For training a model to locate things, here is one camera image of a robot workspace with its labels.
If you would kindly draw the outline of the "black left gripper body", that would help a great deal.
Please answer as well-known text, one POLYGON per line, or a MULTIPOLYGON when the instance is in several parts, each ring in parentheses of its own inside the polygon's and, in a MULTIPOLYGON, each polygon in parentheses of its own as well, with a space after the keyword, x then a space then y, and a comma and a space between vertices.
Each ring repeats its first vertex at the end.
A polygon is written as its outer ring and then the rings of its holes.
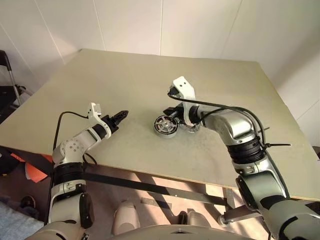
POLYGON ((101 118, 101 120, 107 124, 108 128, 110 129, 111 133, 115 133, 119 127, 119 115, 115 114, 114 116, 105 115, 101 118))

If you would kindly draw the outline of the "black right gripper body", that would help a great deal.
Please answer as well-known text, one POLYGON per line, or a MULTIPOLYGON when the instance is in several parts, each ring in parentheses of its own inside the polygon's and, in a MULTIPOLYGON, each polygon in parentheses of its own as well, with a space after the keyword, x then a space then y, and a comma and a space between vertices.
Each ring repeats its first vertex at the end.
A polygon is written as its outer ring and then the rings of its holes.
POLYGON ((184 124, 185 120, 184 120, 184 106, 183 104, 178 104, 175 108, 174 111, 176 112, 175 114, 175 119, 177 122, 179 122, 180 124, 184 124))

